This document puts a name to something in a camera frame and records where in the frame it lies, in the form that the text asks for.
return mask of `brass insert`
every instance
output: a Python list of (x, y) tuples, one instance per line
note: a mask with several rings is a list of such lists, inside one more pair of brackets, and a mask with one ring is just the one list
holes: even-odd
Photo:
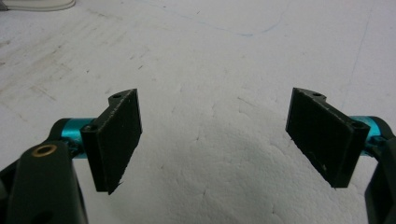
[(35, 150), (33, 150), (32, 155), (34, 157), (45, 157), (54, 152), (56, 148), (57, 147), (55, 145), (44, 145), (37, 147)]

